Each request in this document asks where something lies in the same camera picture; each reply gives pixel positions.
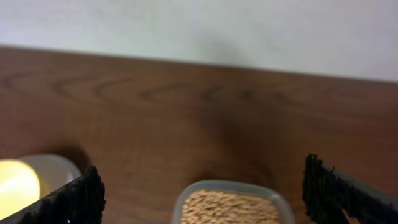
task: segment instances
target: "wood grain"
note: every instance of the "wood grain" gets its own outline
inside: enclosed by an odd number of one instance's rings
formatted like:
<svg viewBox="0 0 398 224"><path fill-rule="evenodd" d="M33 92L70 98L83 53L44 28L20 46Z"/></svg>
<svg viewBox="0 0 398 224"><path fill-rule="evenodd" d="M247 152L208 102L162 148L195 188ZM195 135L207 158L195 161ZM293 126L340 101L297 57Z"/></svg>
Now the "wood grain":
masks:
<svg viewBox="0 0 398 224"><path fill-rule="evenodd" d="M189 184L270 187L309 223L304 158L398 197L398 85L0 49L0 158L80 147L104 223L170 223Z"/></svg>

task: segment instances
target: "grain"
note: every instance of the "grain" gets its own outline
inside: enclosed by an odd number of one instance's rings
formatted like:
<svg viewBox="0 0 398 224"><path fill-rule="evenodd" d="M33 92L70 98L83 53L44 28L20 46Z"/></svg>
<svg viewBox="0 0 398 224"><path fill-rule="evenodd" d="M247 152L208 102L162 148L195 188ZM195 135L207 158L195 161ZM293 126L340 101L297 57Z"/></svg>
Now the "grain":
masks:
<svg viewBox="0 0 398 224"><path fill-rule="evenodd" d="M181 224L279 224L270 200L212 190L197 190L182 207Z"/></svg>

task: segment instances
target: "wooden surface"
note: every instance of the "wooden surface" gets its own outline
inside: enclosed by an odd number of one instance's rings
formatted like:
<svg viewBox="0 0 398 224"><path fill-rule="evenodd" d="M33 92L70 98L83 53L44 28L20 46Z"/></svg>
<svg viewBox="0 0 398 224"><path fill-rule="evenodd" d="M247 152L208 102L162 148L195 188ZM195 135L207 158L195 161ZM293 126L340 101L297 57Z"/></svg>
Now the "wooden surface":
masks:
<svg viewBox="0 0 398 224"><path fill-rule="evenodd" d="M280 192L304 158L398 197L398 85L0 49L0 158L59 151L106 184L104 223L169 223L203 179Z"/></svg>

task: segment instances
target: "clear plastic container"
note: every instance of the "clear plastic container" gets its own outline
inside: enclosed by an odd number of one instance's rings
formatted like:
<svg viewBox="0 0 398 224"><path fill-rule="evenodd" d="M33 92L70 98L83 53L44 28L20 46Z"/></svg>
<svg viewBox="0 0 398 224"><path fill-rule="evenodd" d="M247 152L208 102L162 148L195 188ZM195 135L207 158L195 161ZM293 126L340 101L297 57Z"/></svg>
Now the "clear plastic container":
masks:
<svg viewBox="0 0 398 224"><path fill-rule="evenodd" d="M179 196L174 206L172 224L180 224L182 216L182 205L185 199L197 190L215 190L240 195L251 195L271 200L277 207L279 222L281 224L295 224L294 214L286 200L276 191L253 184L245 184L225 180L204 180L188 186Z"/></svg>

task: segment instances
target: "plastic container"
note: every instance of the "plastic container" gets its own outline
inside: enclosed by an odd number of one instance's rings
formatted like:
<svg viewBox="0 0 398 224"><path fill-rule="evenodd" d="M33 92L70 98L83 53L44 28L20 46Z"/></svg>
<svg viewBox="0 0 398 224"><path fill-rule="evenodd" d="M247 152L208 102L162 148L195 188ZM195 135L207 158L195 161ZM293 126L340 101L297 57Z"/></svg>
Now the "plastic container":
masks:
<svg viewBox="0 0 398 224"><path fill-rule="evenodd" d="M215 190L240 195L250 195L271 200L277 207L280 224L295 224L294 214L286 200L276 191L253 184L245 184L225 180L204 180L188 186L179 196L174 206L172 224L180 224L182 205L185 199L197 190Z"/></svg>
<svg viewBox="0 0 398 224"><path fill-rule="evenodd" d="M81 176L72 161L59 155L36 154L20 160L35 170L40 182L40 198Z"/></svg>

